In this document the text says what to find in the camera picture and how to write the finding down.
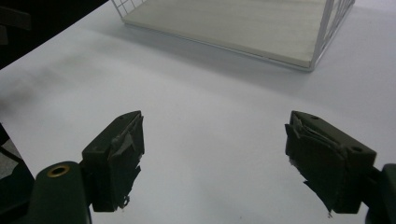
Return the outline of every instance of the white wire basket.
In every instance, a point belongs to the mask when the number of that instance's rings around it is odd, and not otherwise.
[[[126,24],[313,71],[354,0],[112,0]]]

